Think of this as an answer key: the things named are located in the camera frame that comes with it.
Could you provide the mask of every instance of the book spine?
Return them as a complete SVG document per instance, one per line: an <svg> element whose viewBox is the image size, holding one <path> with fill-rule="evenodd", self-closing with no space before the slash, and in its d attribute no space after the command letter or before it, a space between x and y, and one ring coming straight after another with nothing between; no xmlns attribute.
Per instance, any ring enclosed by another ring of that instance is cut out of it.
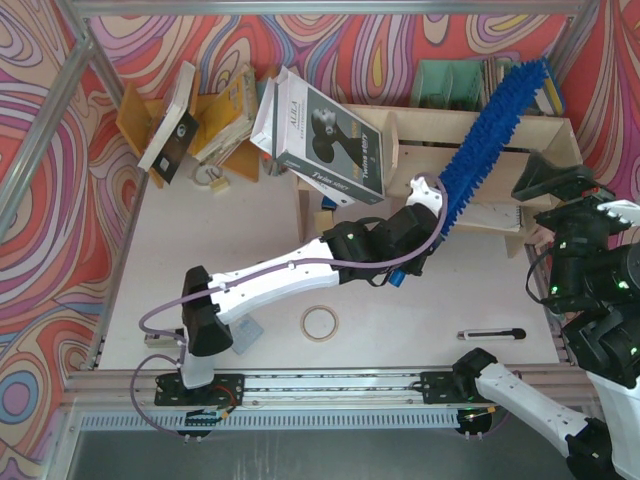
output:
<svg viewBox="0 0 640 480"><path fill-rule="evenodd" d="M277 162L280 165L284 165L285 167L290 168L291 170L306 175L316 182L322 183L330 188L333 188L334 190L337 190L338 192L345 193L350 197L355 198L356 200L360 200L367 205L374 205L383 200L382 196L377 196L367 189L362 188L362 186L358 184L346 182L329 171L321 171L317 169L313 164L305 160L301 160L300 158L290 154L289 152L283 152L278 157Z"/></svg>

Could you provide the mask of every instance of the gray floor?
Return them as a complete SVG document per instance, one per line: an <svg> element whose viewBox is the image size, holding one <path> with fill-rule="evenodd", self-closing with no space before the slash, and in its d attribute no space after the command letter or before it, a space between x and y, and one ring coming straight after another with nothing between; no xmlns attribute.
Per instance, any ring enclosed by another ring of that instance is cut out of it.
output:
<svg viewBox="0 0 640 480"><path fill-rule="evenodd" d="M152 432L86 432L69 478L568 480L564 459L511 417L499 432L465 441L452 430L220 432L182 445Z"/></svg>

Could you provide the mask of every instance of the white table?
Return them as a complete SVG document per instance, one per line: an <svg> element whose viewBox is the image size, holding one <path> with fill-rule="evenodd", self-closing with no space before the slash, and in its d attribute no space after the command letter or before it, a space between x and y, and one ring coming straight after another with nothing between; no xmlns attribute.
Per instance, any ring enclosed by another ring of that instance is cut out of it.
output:
<svg viewBox="0 0 640 480"><path fill-rule="evenodd" d="M231 187L213 194L187 178L193 166L183 162L170 186L149 185L145 192L100 369L133 369L151 353L176 355L175 349L147 348L137 324L147 311L180 296L189 268L240 269L299 245L288 175L263 175L257 184L230 176ZM319 200L313 195L312 207ZM336 220L386 217L389 210L386 203L356 204L339 210ZM423 276L407 277L401 288L352 282L254 311L264 334L241 356L232 350L219 354L217 368L441 366L476 346L503 363L557 363L543 309L524 291L528 266L524 253L507 259L500 236L452 234L427 260ZM313 305L326 305L339 316L338 332L327 342L311 342L300 331L300 316ZM179 308L165 311L150 325L177 328L180 314ZM524 328L527 338L456 339L459 330L496 327ZM161 361L147 364L167 367Z"/></svg>

